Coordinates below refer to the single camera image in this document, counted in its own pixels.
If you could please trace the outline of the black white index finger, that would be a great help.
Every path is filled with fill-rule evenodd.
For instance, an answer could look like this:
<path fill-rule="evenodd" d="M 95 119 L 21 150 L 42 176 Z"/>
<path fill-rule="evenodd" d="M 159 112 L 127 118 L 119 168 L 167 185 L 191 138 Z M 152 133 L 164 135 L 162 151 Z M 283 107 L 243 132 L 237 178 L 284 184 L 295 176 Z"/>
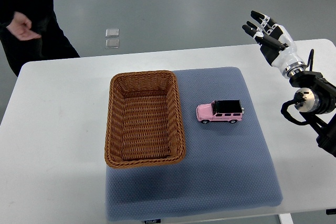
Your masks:
<path fill-rule="evenodd" d="M 262 38 L 264 36 L 263 31 L 259 28 L 259 27 L 251 27 L 247 24 L 242 25 L 242 29 L 245 31 L 246 34 L 248 34 L 249 36 L 256 38 Z"/>

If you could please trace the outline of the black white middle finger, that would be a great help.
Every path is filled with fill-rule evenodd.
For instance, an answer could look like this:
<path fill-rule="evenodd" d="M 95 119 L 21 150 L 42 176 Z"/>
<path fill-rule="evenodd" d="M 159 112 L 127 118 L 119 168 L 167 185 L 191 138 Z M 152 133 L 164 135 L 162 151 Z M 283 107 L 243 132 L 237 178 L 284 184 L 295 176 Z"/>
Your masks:
<path fill-rule="evenodd" d="M 273 32 L 272 26 L 268 25 L 267 23 L 262 23 L 262 24 L 256 25 L 256 24 L 254 24 L 254 23 L 252 23 L 250 21 L 246 21 L 246 24 L 249 27 L 251 27 L 251 28 L 253 28 L 253 29 L 255 29 L 255 30 L 259 31 L 259 32 L 263 32 L 263 33 L 265 33 L 267 35 L 270 35 Z"/>

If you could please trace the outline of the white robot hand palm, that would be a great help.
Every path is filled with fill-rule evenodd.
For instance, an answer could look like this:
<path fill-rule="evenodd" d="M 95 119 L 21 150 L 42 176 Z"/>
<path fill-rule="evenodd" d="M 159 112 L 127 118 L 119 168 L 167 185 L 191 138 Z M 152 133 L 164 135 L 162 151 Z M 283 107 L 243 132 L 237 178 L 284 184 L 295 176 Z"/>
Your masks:
<path fill-rule="evenodd" d="M 262 45 L 261 53 L 272 67 L 277 68 L 282 75 L 294 75 L 296 72 L 306 70 L 306 64 L 297 54 L 297 46 L 287 30 L 282 25 L 276 25 L 272 32 L 267 34 L 287 45 L 284 50 L 276 50 Z"/>

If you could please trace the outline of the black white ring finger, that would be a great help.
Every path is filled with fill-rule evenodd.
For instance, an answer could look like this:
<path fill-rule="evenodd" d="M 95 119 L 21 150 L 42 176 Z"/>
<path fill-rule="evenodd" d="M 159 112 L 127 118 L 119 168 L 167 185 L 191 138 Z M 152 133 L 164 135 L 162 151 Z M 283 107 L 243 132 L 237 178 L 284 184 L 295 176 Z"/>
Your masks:
<path fill-rule="evenodd" d="M 252 10 L 250 12 L 250 15 L 255 21 L 261 24 L 262 28 L 266 28 L 266 27 L 275 28 L 278 26 L 278 24 L 271 17 L 263 13 Z"/>

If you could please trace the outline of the person's bare hand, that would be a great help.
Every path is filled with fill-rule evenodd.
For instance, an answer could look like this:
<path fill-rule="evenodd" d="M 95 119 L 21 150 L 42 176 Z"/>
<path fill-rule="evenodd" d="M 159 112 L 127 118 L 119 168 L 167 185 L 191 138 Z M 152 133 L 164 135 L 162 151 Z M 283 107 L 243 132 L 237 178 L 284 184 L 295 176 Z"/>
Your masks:
<path fill-rule="evenodd" d="M 6 27 L 7 30 L 20 41 L 39 39 L 41 35 L 32 31 L 32 22 L 24 14 L 15 12 L 12 21 Z"/>

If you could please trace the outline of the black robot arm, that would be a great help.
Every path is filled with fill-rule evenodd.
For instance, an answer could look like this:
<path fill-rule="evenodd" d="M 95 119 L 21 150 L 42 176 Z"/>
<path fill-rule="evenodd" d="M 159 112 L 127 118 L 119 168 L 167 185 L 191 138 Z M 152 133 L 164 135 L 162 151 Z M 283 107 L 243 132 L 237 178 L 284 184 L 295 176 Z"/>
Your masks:
<path fill-rule="evenodd" d="M 335 155 L 335 118 L 329 123 L 319 118 L 320 114 L 335 110 L 335 86 L 322 73 L 313 70 L 314 50 L 304 62 L 284 26 L 254 10 L 250 15 L 258 24 L 246 22 L 243 30 L 260 46 L 267 63 L 297 88 L 293 99 L 282 105 L 281 114 L 293 124 L 311 126 L 318 135 L 318 146 Z"/>

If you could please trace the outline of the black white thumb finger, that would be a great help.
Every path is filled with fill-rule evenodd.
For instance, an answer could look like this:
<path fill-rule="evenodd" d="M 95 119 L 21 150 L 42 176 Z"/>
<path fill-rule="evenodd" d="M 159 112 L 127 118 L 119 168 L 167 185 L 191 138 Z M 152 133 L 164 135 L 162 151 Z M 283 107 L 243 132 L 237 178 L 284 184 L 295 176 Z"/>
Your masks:
<path fill-rule="evenodd" d="M 256 42 L 273 50 L 285 50 L 287 46 L 267 34 L 256 35 Z"/>

